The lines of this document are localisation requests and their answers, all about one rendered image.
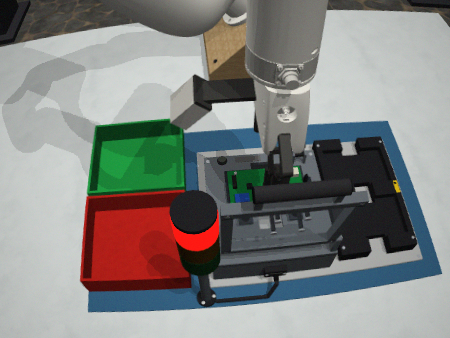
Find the red open bin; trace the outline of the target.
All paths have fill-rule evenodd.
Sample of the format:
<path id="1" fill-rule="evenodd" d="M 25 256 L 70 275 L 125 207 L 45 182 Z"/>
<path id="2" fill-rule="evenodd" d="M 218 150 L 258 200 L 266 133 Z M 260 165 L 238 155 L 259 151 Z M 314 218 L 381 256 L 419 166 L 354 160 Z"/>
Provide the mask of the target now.
<path id="1" fill-rule="evenodd" d="M 169 214 L 183 192 L 86 197 L 80 282 L 89 292 L 192 288 Z"/>

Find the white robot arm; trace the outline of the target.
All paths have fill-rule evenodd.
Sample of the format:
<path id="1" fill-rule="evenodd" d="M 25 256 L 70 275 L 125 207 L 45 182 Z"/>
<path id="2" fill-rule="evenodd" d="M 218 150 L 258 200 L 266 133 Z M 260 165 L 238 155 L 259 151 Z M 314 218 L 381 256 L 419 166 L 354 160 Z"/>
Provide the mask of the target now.
<path id="1" fill-rule="evenodd" d="M 288 90 L 296 90 L 316 72 L 328 6 L 328 0 L 99 1 L 144 26 L 178 37 L 201 35 L 222 17 L 230 26 L 246 23 L 247 68 Z M 170 96 L 170 123 L 187 130 L 212 110 L 213 103 L 244 101 L 256 101 L 253 78 L 207 81 L 194 74 Z"/>

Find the green open-top bin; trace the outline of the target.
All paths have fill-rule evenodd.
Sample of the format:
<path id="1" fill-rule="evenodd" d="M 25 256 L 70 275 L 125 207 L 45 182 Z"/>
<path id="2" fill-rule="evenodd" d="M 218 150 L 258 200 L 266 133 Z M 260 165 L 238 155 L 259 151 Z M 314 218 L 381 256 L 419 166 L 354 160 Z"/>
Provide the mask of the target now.
<path id="1" fill-rule="evenodd" d="M 170 119 L 95 126 L 88 196 L 173 190 L 186 191 L 184 129 Z"/>

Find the green circuit board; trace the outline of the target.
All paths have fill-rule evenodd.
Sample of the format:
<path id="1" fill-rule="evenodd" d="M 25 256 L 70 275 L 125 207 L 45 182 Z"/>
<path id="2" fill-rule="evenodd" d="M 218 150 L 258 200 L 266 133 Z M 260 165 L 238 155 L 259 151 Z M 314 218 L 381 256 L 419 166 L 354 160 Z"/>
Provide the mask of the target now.
<path id="1" fill-rule="evenodd" d="M 299 166 L 293 166 L 294 175 L 290 178 L 289 183 L 300 183 L 302 176 Z M 227 171 L 230 203 L 251 202 L 252 187 L 263 186 L 265 169 Z"/>

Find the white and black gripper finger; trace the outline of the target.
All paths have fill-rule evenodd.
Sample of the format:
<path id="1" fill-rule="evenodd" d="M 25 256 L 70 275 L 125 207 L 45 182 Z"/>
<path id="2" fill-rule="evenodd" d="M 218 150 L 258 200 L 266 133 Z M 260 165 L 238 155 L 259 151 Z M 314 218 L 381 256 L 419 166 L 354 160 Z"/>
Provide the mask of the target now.
<path id="1" fill-rule="evenodd" d="M 265 167 L 263 186 L 289 184 L 290 177 L 294 175 L 290 133 L 279 134 L 278 147 L 270 152 L 267 155 L 268 166 Z M 279 154 L 280 163 L 274 164 L 274 154 Z"/>
<path id="2" fill-rule="evenodd" d="M 259 133 L 255 112 L 254 112 L 254 132 Z"/>

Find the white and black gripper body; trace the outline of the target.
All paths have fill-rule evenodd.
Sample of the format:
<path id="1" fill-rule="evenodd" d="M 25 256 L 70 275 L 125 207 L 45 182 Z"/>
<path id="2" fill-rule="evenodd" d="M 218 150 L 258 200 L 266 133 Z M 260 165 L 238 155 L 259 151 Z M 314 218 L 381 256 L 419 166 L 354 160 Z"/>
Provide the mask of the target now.
<path id="1" fill-rule="evenodd" d="M 302 82 L 297 90 L 288 90 L 285 85 L 277 86 L 259 79 L 250 72 L 246 62 L 245 68 L 254 79 L 254 108 L 263 152 L 269 156 L 270 151 L 277 146 L 278 135 L 290 133 L 294 153 L 302 153 L 309 120 L 309 82 L 316 72 L 310 79 Z"/>

